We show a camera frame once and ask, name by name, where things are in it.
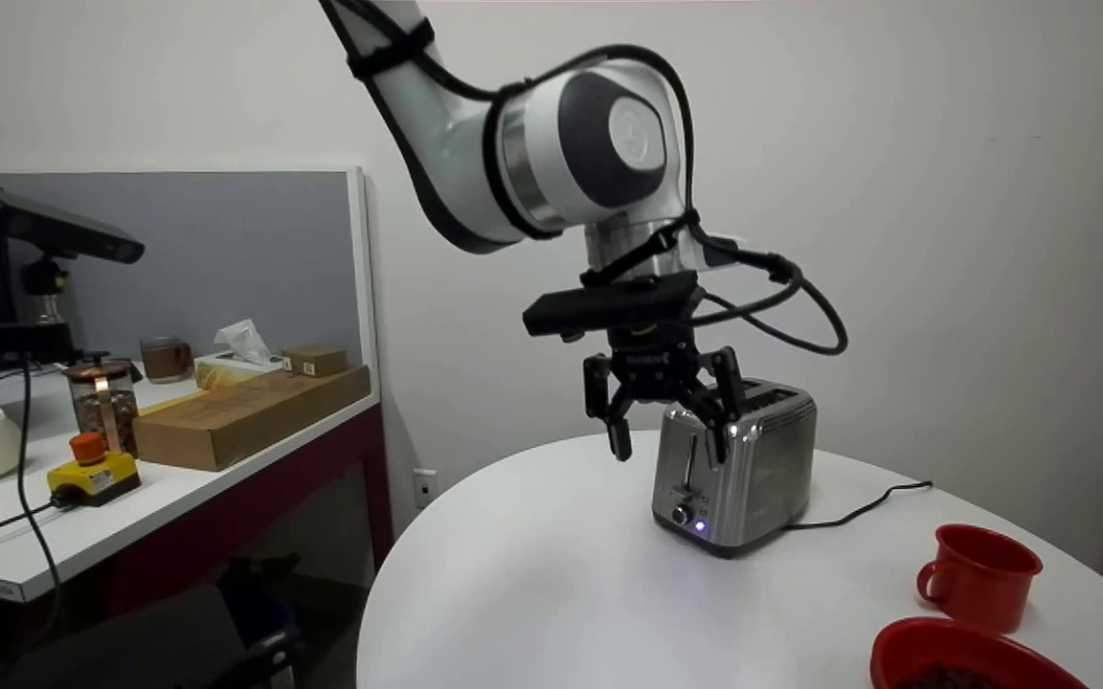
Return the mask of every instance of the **red cup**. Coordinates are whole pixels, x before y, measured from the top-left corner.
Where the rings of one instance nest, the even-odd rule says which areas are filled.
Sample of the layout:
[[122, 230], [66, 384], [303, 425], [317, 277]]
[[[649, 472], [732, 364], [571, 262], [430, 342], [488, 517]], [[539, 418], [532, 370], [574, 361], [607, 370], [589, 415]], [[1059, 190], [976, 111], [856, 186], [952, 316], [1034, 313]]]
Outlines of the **red cup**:
[[1016, 630], [1042, 560], [976, 526], [942, 526], [938, 560], [920, 570], [920, 595], [944, 616], [979, 630]]

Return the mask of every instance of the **wall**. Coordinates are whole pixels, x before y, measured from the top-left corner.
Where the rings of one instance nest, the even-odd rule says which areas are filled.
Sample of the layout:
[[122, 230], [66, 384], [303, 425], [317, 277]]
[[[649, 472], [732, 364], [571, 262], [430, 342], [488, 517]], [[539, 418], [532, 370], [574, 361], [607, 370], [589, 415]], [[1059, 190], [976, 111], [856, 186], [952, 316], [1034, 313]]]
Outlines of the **wall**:
[[[785, 247], [847, 361], [734, 342], [815, 390], [823, 448], [934, 476], [1103, 564], [1103, 5], [430, 5], [469, 80], [606, 37], [682, 64], [716, 232]], [[571, 434], [577, 357], [515, 313], [580, 244], [464, 256], [425, 230], [315, 0], [0, 0], [0, 168], [358, 158], [376, 190], [393, 489]]]

